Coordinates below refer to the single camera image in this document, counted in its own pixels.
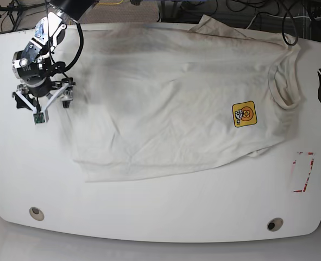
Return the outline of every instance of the yellow patch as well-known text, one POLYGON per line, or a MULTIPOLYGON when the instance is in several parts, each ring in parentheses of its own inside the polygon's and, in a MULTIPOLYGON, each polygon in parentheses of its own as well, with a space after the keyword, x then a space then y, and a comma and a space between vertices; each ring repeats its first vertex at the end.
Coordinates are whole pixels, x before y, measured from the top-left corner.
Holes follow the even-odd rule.
POLYGON ((232 116, 236 128, 254 125, 257 123, 256 109, 254 102, 243 102, 232 106, 232 116))

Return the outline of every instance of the white t-shirt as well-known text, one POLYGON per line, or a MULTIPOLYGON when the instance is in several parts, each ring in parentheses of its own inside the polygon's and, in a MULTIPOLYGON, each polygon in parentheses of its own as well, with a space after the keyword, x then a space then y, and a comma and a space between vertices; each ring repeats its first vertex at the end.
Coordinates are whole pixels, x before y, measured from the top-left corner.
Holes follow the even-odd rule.
MULTIPOLYGON (((67 39, 58 60, 77 51, 67 39)), ((300 48, 280 34, 255 40, 205 16, 188 32, 130 26, 84 41, 68 72, 74 101, 58 112, 90 182, 185 174, 263 151, 285 139, 300 101, 300 48)))

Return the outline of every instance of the round hole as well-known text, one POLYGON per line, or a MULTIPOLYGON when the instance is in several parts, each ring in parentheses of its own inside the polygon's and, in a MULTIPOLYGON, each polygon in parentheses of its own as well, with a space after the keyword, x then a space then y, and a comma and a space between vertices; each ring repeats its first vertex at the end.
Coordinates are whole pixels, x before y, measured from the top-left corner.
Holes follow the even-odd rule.
POLYGON ((268 223, 267 229, 268 229, 269 231, 271 231, 271 232, 275 232, 275 231, 279 230, 279 229, 282 227, 283 224, 284 224, 283 219, 281 219, 281 218, 278 217, 278 218, 276 218, 276 219, 271 220, 271 221, 268 223))
POLYGON ((37 221, 42 221, 45 219, 45 215, 39 208, 32 207, 30 208, 29 212, 30 216, 37 221))

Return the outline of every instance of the white table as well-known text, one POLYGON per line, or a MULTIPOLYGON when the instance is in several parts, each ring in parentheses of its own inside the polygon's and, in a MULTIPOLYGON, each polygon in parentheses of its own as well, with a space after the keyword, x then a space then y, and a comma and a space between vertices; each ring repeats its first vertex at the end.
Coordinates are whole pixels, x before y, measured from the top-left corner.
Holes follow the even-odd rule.
MULTIPOLYGON (((123 25, 91 24, 83 29, 118 26, 123 25)), ((10 97, 19 83, 11 70, 12 56, 25 47, 32 33, 0 35, 0 216, 4 220, 92 237, 198 243, 292 237, 318 227, 321 43, 299 40, 297 77, 304 101, 286 142, 260 157, 245 157, 210 171, 137 182, 85 183, 61 143, 59 116, 49 109, 50 121, 35 126, 30 112, 17 110, 10 97), (297 151, 316 153, 303 193, 292 192, 289 184, 297 151), (241 170, 249 171, 246 175, 241 170), (30 207, 40 208, 45 219, 32 219, 30 207), (266 228, 273 218, 284 220, 277 232, 266 228)), ((266 34, 244 33, 255 38, 266 34)))

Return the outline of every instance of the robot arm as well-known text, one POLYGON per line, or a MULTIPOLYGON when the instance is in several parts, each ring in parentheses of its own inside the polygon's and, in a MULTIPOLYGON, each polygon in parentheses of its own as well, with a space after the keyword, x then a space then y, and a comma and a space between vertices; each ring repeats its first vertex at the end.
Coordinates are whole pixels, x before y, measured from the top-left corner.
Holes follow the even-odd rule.
POLYGON ((73 61, 66 66, 63 62, 55 63, 51 53, 65 37, 66 21, 77 22, 81 16, 97 4, 97 0, 51 0, 55 12, 42 18, 35 27, 35 35, 23 51, 16 52, 12 61, 15 76, 21 81, 12 96, 17 102, 17 109, 27 108, 33 112, 35 124, 49 120, 48 107, 60 98, 64 108, 73 100, 72 78, 64 78, 60 82, 51 81, 50 77, 57 73, 65 74, 78 60, 83 49, 83 32, 80 24, 77 29, 80 46, 73 61), (39 104, 39 97, 47 96, 45 106, 39 104))

